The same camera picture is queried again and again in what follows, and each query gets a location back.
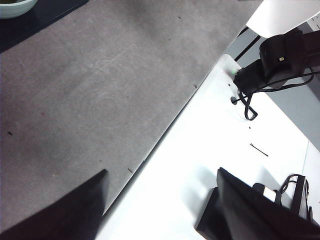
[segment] black monitor arm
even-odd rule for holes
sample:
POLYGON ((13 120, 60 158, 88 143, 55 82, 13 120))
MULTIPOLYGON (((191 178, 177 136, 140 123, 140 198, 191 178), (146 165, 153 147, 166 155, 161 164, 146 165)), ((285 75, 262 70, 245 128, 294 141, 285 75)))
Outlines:
MULTIPOLYGON (((234 77, 233 82, 241 98, 243 94, 244 98, 251 99, 254 93, 287 89, 289 87, 283 86, 287 80, 313 75, 312 67, 320 66, 320 30, 307 34, 293 30, 276 35, 265 40, 259 50, 260 59, 240 69, 234 77), (310 69, 311 73, 303 74, 305 69, 310 69)), ((312 77, 307 82, 291 84, 290 87, 298 87, 311 80, 312 77)), ((246 113, 248 120, 258 115, 254 111, 252 113, 252 118, 246 113)))

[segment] gray carpet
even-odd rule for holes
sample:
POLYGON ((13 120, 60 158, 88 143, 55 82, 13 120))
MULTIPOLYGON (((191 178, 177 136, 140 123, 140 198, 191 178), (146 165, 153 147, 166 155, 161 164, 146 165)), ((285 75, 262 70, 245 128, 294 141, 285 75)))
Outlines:
POLYGON ((259 4, 91 0, 3 53, 1 230, 101 169, 108 207, 259 4))

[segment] white desk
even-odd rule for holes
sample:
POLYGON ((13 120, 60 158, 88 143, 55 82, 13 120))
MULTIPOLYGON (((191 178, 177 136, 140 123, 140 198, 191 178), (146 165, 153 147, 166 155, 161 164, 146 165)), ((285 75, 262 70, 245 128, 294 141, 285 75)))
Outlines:
POLYGON ((222 56, 109 213, 98 240, 202 240, 194 225, 219 167, 275 189, 289 174, 303 173, 309 141, 266 94, 253 97, 259 115, 252 122, 240 103, 231 103, 237 92, 231 73, 239 68, 222 56))

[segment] white bowl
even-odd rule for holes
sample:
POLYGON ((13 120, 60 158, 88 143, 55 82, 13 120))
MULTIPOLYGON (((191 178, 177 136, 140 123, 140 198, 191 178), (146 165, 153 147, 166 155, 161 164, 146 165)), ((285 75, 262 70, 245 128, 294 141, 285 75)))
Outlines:
POLYGON ((25 14, 34 7, 37 1, 19 0, 15 3, 0 3, 0 19, 12 19, 25 14))

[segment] white panel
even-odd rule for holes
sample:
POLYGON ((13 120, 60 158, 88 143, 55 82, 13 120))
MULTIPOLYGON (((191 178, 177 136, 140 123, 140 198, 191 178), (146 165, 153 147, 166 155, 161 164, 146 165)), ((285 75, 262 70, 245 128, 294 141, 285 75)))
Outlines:
POLYGON ((264 0, 247 26, 264 38, 285 34, 320 12, 320 0, 264 0))

